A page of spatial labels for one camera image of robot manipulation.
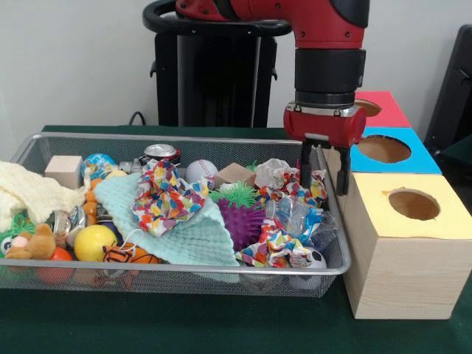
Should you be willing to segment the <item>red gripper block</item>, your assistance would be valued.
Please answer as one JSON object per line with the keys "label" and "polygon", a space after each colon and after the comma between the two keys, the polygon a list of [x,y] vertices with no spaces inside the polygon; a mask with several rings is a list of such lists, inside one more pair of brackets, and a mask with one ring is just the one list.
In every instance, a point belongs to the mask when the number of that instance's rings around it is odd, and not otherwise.
{"label": "red gripper block", "polygon": [[332,109],[287,104],[283,116],[284,129],[289,137],[303,142],[299,169],[303,188],[308,189],[311,183],[310,153],[313,145],[308,140],[313,140],[337,147],[341,166],[336,176],[336,194],[343,196],[348,193],[350,147],[361,140],[366,121],[365,109],[357,105]]}

